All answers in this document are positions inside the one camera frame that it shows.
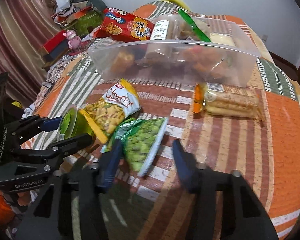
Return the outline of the left hand of person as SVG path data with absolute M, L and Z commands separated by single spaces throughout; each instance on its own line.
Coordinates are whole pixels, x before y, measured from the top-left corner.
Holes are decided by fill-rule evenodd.
M 31 202 L 31 194 L 30 191 L 27 192 L 19 192 L 18 193 L 18 204 L 20 206 L 27 206 Z

